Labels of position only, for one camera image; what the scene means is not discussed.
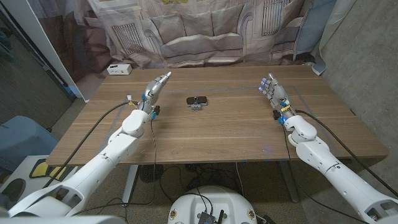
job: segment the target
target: small black object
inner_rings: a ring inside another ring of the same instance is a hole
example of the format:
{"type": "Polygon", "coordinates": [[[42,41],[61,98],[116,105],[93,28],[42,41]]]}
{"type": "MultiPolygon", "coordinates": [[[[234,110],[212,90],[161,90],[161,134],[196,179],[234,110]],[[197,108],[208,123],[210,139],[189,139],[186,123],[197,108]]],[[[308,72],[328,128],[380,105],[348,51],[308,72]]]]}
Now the small black object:
{"type": "Polygon", "coordinates": [[[206,223],[212,224],[214,223],[214,219],[215,217],[213,215],[209,215],[205,212],[202,212],[200,214],[200,219],[198,224],[206,224],[206,223]]]}
{"type": "Polygon", "coordinates": [[[274,116],[274,120],[278,120],[280,118],[280,112],[277,110],[273,110],[273,116],[274,116]]]}
{"type": "Polygon", "coordinates": [[[221,224],[221,222],[223,221],[223,216],[224,216],[224,210],[221,209],[217,224],[221,224]]]}
{"type": "Polygon", "coordinates": [[[153,183],[159,180],[163,173],[163,165],[156,164],[155,166],[155,177],[154,177],[154,166],[153,165],[142,165],[139,169],[139,178],[144,183],[153,183]]]}
{"type": "Polygon", "coordinates": [[[205,96],[196,96],[196,97],[188,97],[187,104],[192,105],[195,104],[195,98],[197,99],[197,104],[207,103],[207,97],[205,96]]]}
{"type": "Polygon", "coordinates": [[[154,108],[154,113],[156,114],[156,116],[159,115],[159,113],[160,113],[160,106],[155,106],[155,108],[154,108]]]}

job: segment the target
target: white box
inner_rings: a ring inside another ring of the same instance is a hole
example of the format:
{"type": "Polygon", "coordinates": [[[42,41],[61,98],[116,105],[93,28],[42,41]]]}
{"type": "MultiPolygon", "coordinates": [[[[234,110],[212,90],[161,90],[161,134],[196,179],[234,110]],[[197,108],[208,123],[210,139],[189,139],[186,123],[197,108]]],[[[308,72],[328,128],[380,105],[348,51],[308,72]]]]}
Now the white box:
{"type": "Polygon", "coordinates": [[[132,68],[130,64],[111,64],[107,71],[110,75],[128,75],[132,68]]]}

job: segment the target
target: blue part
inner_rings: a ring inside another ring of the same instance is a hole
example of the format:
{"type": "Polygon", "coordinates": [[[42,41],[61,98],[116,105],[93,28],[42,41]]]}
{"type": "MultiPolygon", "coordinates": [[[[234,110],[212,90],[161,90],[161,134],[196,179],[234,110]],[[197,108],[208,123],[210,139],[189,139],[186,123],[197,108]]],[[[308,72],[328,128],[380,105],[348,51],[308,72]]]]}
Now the blue part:
{"type": "Polygon", "coordinates": [[[279,124],[284,124],[285,123],[284,117],[281,116],[280,118],[278,118],[278,122],[279,122],[279,124]]]}

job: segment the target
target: robotic hand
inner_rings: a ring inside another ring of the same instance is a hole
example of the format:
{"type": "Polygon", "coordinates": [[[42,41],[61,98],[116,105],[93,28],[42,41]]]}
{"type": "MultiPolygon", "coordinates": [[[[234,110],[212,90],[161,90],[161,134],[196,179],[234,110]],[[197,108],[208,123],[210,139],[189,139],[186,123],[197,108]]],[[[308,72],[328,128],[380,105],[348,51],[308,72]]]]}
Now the robotic hand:
{"type": "Polygon", "coordinates": [[[150,118],[155,119],[159,114],[160,107],[155,106],[159,98],[160,91],[166,85],[167,80],[172,75],[168,72],[165,75],[157,77],[155,80],[148,83],[144,94],[142,94],[142,101],[138,104],[138,110],[133,110],[131,114],[123,121],[122,126],[109,137],[108,143],[111,143],[116,136],[121,133],[141,137],[144,134],[143,125],[149,121],[150,118]]]}
{"type": "Polygon", "coordinates": [[[290,105],[289,98],[279,82],[269,73],[269,79],[263,78],[259,90],[267,96],[273,111],[274,119],[291,131],[288,136],[289,142],[297,146],[300,142],[316,141],[323,144],[328,150],[328,145],[317,136],[317,130],[310,123],[306,122],[290,105]]]}
{"type": "Polygon", "coordinates": [[[108,145],[76,174],[61,183],[40,189],[23,198],[9,211],[10,217],[30,215],[37,217],[70,217],[84,209],[89,197],[106,176],[123,159],[137,149],[143,126],[155,113],[162,87],[171,76],[169,72],[151,81],[139,103],[140,110],[133,110],[122,126],[110,137],[108,145]]]}
{"type": "Polygon", "coordinates": [[[161,75],[155,80],[150,81],[144,91],[144,94],[142,95],[142,102],[139,104],[140,110],[148,114],[152,111],[152,108],[159,97],[160,91],[162,90],[163,86],[166,85],[167,80],[171,75],[172,73],[168,72],[167,74],[161,75]]]}
{"type": "Polygon", "coordinates": [[[296,147],[298,157],[321,172],[345,200],[368,223],[398,223],[398,200],[388,197],[342,164],[317,136],[317,130],[291,107],[285,90],[269,74],[259,90],[271,102],[274,119],[284,126],[289,142],[296,147]]]}

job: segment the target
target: yellow part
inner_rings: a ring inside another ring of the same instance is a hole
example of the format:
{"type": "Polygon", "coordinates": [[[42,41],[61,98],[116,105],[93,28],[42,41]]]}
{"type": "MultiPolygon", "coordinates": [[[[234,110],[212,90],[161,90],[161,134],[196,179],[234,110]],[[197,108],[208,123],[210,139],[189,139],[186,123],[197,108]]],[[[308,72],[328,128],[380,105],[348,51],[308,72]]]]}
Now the yellow part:
{"type": "Polygon", "coordinates": [[[285,111],[285,110],[287,110],[287,109],[289,109],[290,108],[290,105],[288,105],[288,106],[286,106],[286,107],[284,107],[284,108],[282,108],[282,109],[280,109],[282,112],[283,111],[285,111]]]}
{"type": "Polygon", "coordinates": [[[48,168],[49,168],[49,165],[47,165],[47,163],[45,163],[45,162],[42,162],[41,164],[39,164],[35,167],[35,170],[32,173],[32,177],[45,176],[45,173],[47,172],[48,168]]]}
{"type": "MultiPolygon", "coordinates": [[[[60,169],[61,167],[56,167],[56,168],[54,168],[54,170],[53,171],[51,171],[51,173],[50,173],[50,177],[53,177],[54,175],[55,175],[55,173],[57,173],[58,172],[58,170],[60,169]]],[[[64,167],[63,169],[62,169],[62,171],[57,175],[57,177],[55,178],[55,180],[59,180],[59,178],[61,178],[61,175],[65,172],[65,170],[66,170],[67,168],[66,167],[64,167]]]]}

